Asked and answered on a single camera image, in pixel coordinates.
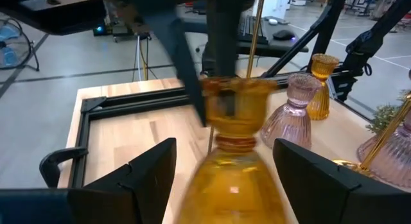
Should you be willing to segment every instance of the pink glass vase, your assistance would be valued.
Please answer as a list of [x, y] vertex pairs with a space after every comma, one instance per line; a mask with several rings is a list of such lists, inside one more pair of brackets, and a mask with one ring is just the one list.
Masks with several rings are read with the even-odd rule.
[[[361, 162], [377, 140], [378, 136], [375, 135], [358, 148], [357, 155]], [[411, 112], [405, 117], [403, 125], [397, 127], [382, 147], [369, 169], [387, 182], [401, 187], [411, 187]]]
[[293, 74], [288, 78], [287, 102], [277, 108], [260, 131], [261, 140], [273, 148], [276, 138], [311, 148], [311, 121], [306, 107], [321, 83], [308, 74]]

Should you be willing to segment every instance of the wooden tabletop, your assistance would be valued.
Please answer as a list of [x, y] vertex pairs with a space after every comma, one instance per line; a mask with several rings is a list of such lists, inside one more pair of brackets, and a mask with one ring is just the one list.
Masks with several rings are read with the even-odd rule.
[[[74, 106], [67, 147], [75, 145], [83, 99], [120, 96], [180, 86], [177, 79], [170, 78], [80, 89]], [[273, 93], [268, 102], [268, 115], [285, 103], [286, 99], [285, 92]], [[328, 159], [358, 162], [357, 147], [372, 137], [372, 134], [365, 129], [365, 125], [367, 122], [361, 117], [331, 100], [329, 117], [323, 121], [311, 122], [311, 150]], [[126, 164], [168, 137], [177, 138], [177, 165], [163, 223], [173, 223], [190, 177], [207, 154], [209, 128], [202, 128], [199, 125], [191, 105], [93, 121], [89, 136], [85, 184]], [[297, 223], [279, 181], [271, 150], [262, 142], [258, 142], [255, 150], [266, 162], [273, 179], [280, 187], [279, 190], [286, 204], [288, 222]], [[63, 164], [59, 187], [67, 186], [70, 168], [71, 161]]]

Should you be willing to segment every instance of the white cable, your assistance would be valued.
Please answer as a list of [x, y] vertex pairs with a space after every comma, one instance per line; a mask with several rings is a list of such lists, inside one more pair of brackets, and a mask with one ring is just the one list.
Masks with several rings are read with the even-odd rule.
[[136, 55], [137, 55], [137, 66], [138, 66], [138, 70], [139, 70], [139, 81], [141, 81], [141, 71], [140, 71], [140, 36], [137, 36], [137, 51], [136, 51]]

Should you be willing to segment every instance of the gray floor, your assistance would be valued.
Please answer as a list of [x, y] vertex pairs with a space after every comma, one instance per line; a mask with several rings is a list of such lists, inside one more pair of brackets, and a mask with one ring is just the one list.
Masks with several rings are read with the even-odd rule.
[[[286, 14], [294, 32], [303, 35], [321, 13], [317, 5], [292, 7]], [[328, 54], [345, 58], [345, 46], [374, 22], [342, 14], [328, 47]], [[29, 38], [39, 42], [45, 35], [24, 26]], [[206, 43], [207, 37], [188, 33], [193, 47]], [[377, 105], [397, 104], [396, 96], [410, 85], [411, 33], [393, 33], [385, 37], [383, 47], [369, 60], [372, 76], [362, 76], [349, 95], [348, 104], [372, 117]], [[315, 40], [308, 47], [313, 48]], [[0, 187], [45, 187], [38, 165], [47, 153], [64, 148], [73, 112], [76, 91], [84, 87], [125, 83], [138, 80], [135, 67], [135, 40], [114, 43], [111, 37], [93, 37], [91, 31], [65, 37], [48, 36], [39, 47], [40, 72], [1, 71], [0, 84], [10, 85], [0, 99]], [[200, 54], [193, 52], [197, 63]], [[286, 66], [296, 71], [308, 63], [310, 54], [298, 54]], [[149, 45], [148, 64], [155, 77], [174, 77], [174, 68], [158, 41]], [[260, 67], [270, 67], [277, 58], [260, 58]], [[239, 60], [246, 67], [246, 60]]]

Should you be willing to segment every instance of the ribbed glass vase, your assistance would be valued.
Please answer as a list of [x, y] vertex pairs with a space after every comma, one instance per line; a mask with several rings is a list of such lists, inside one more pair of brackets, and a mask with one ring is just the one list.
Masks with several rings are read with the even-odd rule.
[[277, 108], [260, 131], [261, 140], [269, 148], [276, 138], [311, 148], [311, 121], [306, 111], [321, 83], [308, 74], [293, 74], [288, 78], [288, 101]]
[[[361, 162], [377, 140], [378, 136], [375, 135], [358, 148], [357, 154]], [[411, 187], [411, 112], [405, 117], [403, 125], [397, 127], [382, 147], [369, 169], [387, 182], [401, 187]]]
[[218, 147], [192, 178], [176, 223], [286, 223], [278, 188], [253, 150], [275, 82], [206, 78], [202, 83]]
[[321, 88], [307, 106], [308, 114], [312, 120], [322, 120], [329, 115], [329, 92], [326, 81], [338, 63], [339, 60], [330, 55], [313, 55], [311, 71], [314, 77], [321, 82]]

